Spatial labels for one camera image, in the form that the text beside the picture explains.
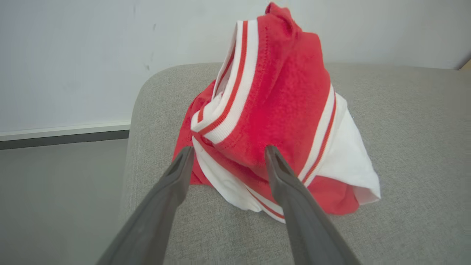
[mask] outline white stripe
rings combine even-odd
[[[203,108],[203,120],[204,121],[205,117],[208,117],[211,115],[212,112],[214,112],[214,109],[217,108],[219,103],[221,102],[221,94],[218,94],[215,98],[213,98],[206,106]],[[200,114],[201,110],[198,110],[193,116],[191,117],[191,123],[190,123],[190,128],[194,128],[198,124],[198,116]]]
[[[241,51],[242,51],[242,32],[243,32],[243,21],[238,21],[237,22],[237,27],[236,27],[236,33],[235,33],[235,52],[234,52],[234,60],[232,63],[232,69],[230,72],[229,79],[227,81],[227,86],[224,89],[224,93],[222,94],[221,102],[220,104],[214,109],[214,112],[211,113],[210,115],[203,117],[203,120],[195,124],[194,127],[191,127],[191,130],[194,132],[199,132],[206,126],[210,125],[212,122],[214,122],[219,116],[221,116],[222,112],[224,111],[224,108],[227,105],[227,102],[229,101],[229,97],[231,95],[231,92],[234,88],[234,83],[236,82],[236,77],[237,77],[237,71],[239,69],[239,63],[240,63],[240,56],[241,56]],[[219,70],[219,75],[222,75],[222,72],[224,71],[223,67]]]
[[[313,166],[314,162],[317,159],[317,156],[319,155],[319,151],[321,149],[322,142],[324,140],[324,135],[325,135],[325,132],[327,131],[327,128],[329,127],[329,122],[332,115],[333,103],[335,100],[334,93],[335,92],[331,84],[329,95],[327,96],[327,101],[325,103],[324,110],[322,112],[321,118],[319,119],[319,124],[317,125],[316,133],[314,135],[314,140],[312,142],[311,151],[309,152],[308,159],[306,160],[306,164],[304,165],[304,167],[302,168],[301,172],[298,175],[298,179],[300,181],[302,181],[306,177],[306,174],[309,172],[309,169],[311,169],[311,167]],[[314,170],[311,173],[309,178],[312,177],[312,179],[314,179],[314,176],[316,176],[315,172],[316,170]]]
[[[216,96],[219,95],[219,94],[221,94],[222,92],[224,92],[224,90],[226,89],[227,82],[229,81],[229,76],[230,76],[231,71],[232,71],[232,65],[233,65],[232,63],[231,63],[231,65],[229,65],[229,68],[227,69],[226,75],[222,77],[221,82],[220,82],[220,84],[218,85],[219,88],[217,89],[217,87],[215,87],[215,88],[213,89],[213,93],[214,93],[214,91],[216,91]]]
[[[267,210],[263,205],[260,205],[260,207],[261,207],[261,209],[262,209],[265,213],[267,213],[267,215],[270,216],[271,218],[277,220],[277,221],[280,222],[280,223],[284,223],[284,224],[286,223],[286,221],[284,220],[284,218],[280,218],[280,217],[274,215],[272,212],[270,212],[269,210]]]
[[[314,180],[315,176],[319,173],[319,170],[322,168],[322,165],[324,164],[325,158],[327,157],[327,154],[329,153],[329,150],[332,146],[333,140],[335,139],[335,134],[338,132],[339,126],[340,126],[340,121],[343,119],[343,116],[345,115],[345,111],[347,110],[347,101],[344,100],[339,94],[335,93],[337,96],[336,98],[336,110],[335,110],[335,115],[333,118],[333,123],[332,127],[330,129],[330,135],[327,138],[327,142],[325,143],[325,149],[322,154],[322,157],[319,161],[319,164],[317,164],[317,167],[312,171],[311,175],[308,177],[304,185],[308,187],[311,182]]]
[[[270,207],[273,211],[277,212],[278,214],[280,215],[284,215],[283,214],[283,208],[281,208],[281,206],[279,206],[278,204],[276,203],[273,203],[271,200],[269,199],[266,199],[265,197],[263,197],[262,195],[260,195],[258,192],[252,190],[249,186],[245,185],[247,187],[247,189],[255,196],[257,197],[261,202],[263,202],[267,207]]]
[[[244,109],[245,102],[252,87],[255,68],[257,66],[257,56],[259,49],[259,29],[257,20],[250,20],[247,23],[247,53],[245,57],[244,72],[226,119],[214,130],[205,135],[206,138],[217,144],[223,141],[234,130]]]
[[[359,204],[377,201],[381,198],[378,175],[374,172],[347,102],[337,95],[338,127],[331,135],[332,144],[325,150],[322,166],[318,175],[335,179],[354,186],[355,197]]]
[[[229,63],[229,59],[231,58],[232,50],[234,49],[234,45],[236,44],[236,36],[237,36],[237,24],[235,25],[234,33],[232,34],[231,46],[229,47],[229,50],[227,51],[226,59],[224,60],[224,63],[222,64],[222,67],[219,70],[218,77],[216,78],[216,83],[214,85],[214,89],[212,90],[212,97],[211,97],[212,99],[216,95],[216,89],[218,87],[219,82],[221,81],[222,73],[226,69],[226,66]],[[228,69],[226,75],[229,75],[231,73],[230,70],[231,69]]]

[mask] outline gray fabric cushion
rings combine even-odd
[[[132,115],[122,222],[169,165],[189,104],[219,67],[177,66],[144,84]],[[382,189],[381,201],[330,217],[358,258],[366,264],[469,261],[470,72],[359,64],[327,69],[349,103]],[[293,262],[284,224],[239,210],[206,186],[191,186],[177,210],[166,259]]]

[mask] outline red and white garment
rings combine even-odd
[[[191,184],[214,187],[243,210],[284,223],[268,184],[264,149],[276,146],[329,214],[380,198],[360,133],[324,68],[317,35],[286,8],[238,21],[218,77],[185,116],[175,155],[195,148]]]

